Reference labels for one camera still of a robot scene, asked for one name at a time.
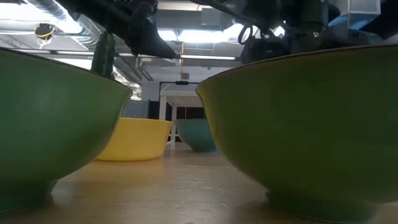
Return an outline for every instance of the table surface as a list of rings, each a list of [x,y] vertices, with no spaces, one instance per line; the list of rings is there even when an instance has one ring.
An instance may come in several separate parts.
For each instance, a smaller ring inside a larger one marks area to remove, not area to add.
[[[316,224],[270,208],[264,189],[219,154],[194,154],[178,144],[162,159],[94,161],[61,179],[52,198],[0,214],[7,224]],[[398,204],[371,224],[398,223]]]

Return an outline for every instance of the green bowl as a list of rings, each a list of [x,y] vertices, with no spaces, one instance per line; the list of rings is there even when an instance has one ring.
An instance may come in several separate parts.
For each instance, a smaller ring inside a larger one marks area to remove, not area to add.
[[[197,93],[218,149],[271,205],[361,223],[398,200],[398,46],[253,63]]]
[[[44,199],[108,143],[129,88],[90,71],[0,49],[0,212]]]
[[[175,121],[180,139],[194,152],[216,152],[209,123],[205,119],[178,119]]]

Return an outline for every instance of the ceiling light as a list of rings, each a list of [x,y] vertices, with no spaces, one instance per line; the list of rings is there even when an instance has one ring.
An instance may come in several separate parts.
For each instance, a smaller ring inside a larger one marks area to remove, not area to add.
[[[141,97],[139,97],[139,96],[131,96],[130,99],[132,99],[132,100],[141,100]]]
[[[74,65],[87,70],[91,69],[92,60],[90,59],[70,59],[70,58],[56,58],[56,60],[67,63],[69,65]]]
[[[285,35],[285,30],[281,27],[281,26],[279,26],[279,27],[277,27],[274,31],[273,31],[273,33],[274,33],[274,35],[276,36],[276,37],[278,37],[278,36],[280,36],[280,35]]]
[[[211,6],[197,5],[190,1],[159,1],[158,10],[201,11],[211,9]]]
[[[118,53],[120,57],[135,57],[133,54],[130,53]]]
[[[76,52],[76,51],[64,51],[64,50],[59,50],[57,53],[58,53],[58,54],[64,54],[64,55],[86,55],[86,56],[94,56],[94,52]]]
[[[236,59],[236,57],[206,56],[206,55],[181,55],[181,58],[187,58],[187,59],[210,59],[210,60],[235,60]]]
[[[0,3],[0,19],[10,19],[13,21],[50,21],[51,17],[28,4]]]
[[[223,35],[225,36],[225,38],[227,38],[227,40],[229,39],[238,39],[239,34],[241,33],[242,29],[244,28],[244,26],[242,24],[233,24],[231,27],[225,29],[223,31]],[[254,35],[259,28],[256,26],[253,26],[253,33],[252,35]],[[242,41],[244,42],[250,35],[250,28],[247,28],[244,31],[243,37],[242,37]]]
[[[13,49],[28,54],[51,54],[49,50]]]
[[[187,43],[220,43],[227,41],[228,37],[222,31],[184,30],[178,39]]]
[[[79,34],[82,32],[83,28],[81,25],[79,25],[78,22],[75,22],[73,19],[67,20],[67,21],[60,21],[60,22],[53,22],[59,29],[64,31],[65,33],[68,34]]]
[[[177,40],[177,35],[172,30],[158,30],[160,38],[166,41]]]

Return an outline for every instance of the ceiling pipe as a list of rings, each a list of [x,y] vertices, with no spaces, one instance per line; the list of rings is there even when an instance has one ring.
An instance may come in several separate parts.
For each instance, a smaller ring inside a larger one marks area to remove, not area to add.
[[[143,72],[144,74],[146,74],[146,76],[149,77],[149,80],[150,80],[150,81],[154,81],[154,78],[152,77],[152,75],[149,74],[149,72],[147,72],[147,70],[145,70],[144,68],[142,68],[142,72]]]
[[[134,63],[136,64],[136,66],[133,68],[138,74],[140,74],[141,76],[143,76],[147,81],[153,81],[151,80],[151,77],[148,77],[146,73],[144,73],[140,67],[140,61],[141,58],[134,58]]]
[[[80,37],[72,37],[88,50],[95,50],[99,35],[93,35],[92,28],[95,26],[91,21],[85,23],[81,19],[77,22],[72,19],[67,10],[55,0],[24,0],[27,4],[40,9],[43,13],[51,16],[52,22],[62,31],[69,34],[80,34]]]
[[[127,63],[122,58],[116,57],[115,66],[116,68],[120,69],[128,81],[138,84],[142,83],[142,76],[137,73],[130,63]]]

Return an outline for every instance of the bowl rim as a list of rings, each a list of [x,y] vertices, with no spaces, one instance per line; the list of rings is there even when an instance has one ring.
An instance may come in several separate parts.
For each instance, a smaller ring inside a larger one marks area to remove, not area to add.
[[[75,65],[70,65],[68,63],[60,62],[58,60],[51,60],[49,58],[40,57],[38,55],[29,54],[29,53],[26,53],[26,52],[21,52],[19,50],[8,49],[6,47],[0,47],[0,52],[9,52],[9,53],[12,53],[12,54],[19,54],[19,55],[23,55],[23,56],[26,56],[26,57],[34,58],[34,59],[37,59],[37,60],[43,60],[43,61],[46,61],[46,62],[49,62],[49,63],[55,63],[55,64],[59,64],[59,65],[62,65],[62,66],[71,67],[73,69],[80,70],[82,72],[89,73],[91,75],[95,75],[96,77],[105,78],[105,79],[107,79],[109,81],[115,82],[118,85],[121,85],[124,88],[130,90],[127,86],[123,85],[122,83],[120,83],[120,82],[118,82],[116,80],[110,79],[108,77],[104,77],[104,76],[100,75],[99,73],[92,72],[91,70],[80,68],[80,67],[77,67]]]
[[[292,55],[286,55],[286,56],[281,56],[281,57],[276,57],[276,58],[271,58],[271,59],[260,60],[258,62],[252,62],[252,63],[248,63],[248,64],[245,64],[245,65],[240,65],[240,66],[232,68],[232,69],[225,70],[223,72],[217,73],[215,75],[212,75],[212,76],[204,79],[196,87],[196,93],[199,95],[198,89],[200,88],[200,86],[204,85],[204,83],[207,83],[209,80],[228,75],[230,72],[235,71],[235,70],[240,70],[240,69],[243,69],[243,68],[246,68],[246,67],[255,66],[255,65],[258,65],[258,64],[261,64],[261,63],[274,62],[274,61],[279,61],[279,60],[284,60],[284,59],[289,59],[289,58],[295,58],[295,57],[300,57],[300,56],[327,54],[329,52],[347,52],[347,51],[352,51],[352,50],[357,50],[357,49],[385,49],[385,48],[393,48],[393,47],[398,47],[398,44],[361,45],[361,46],[354,46],[354,47],[340,47],[340,48],[337,48],[337,49],[316,50],[316,51],[313,51],[313,52],[304,52],[304,53],[299,53],[299,54],[292,54]]]

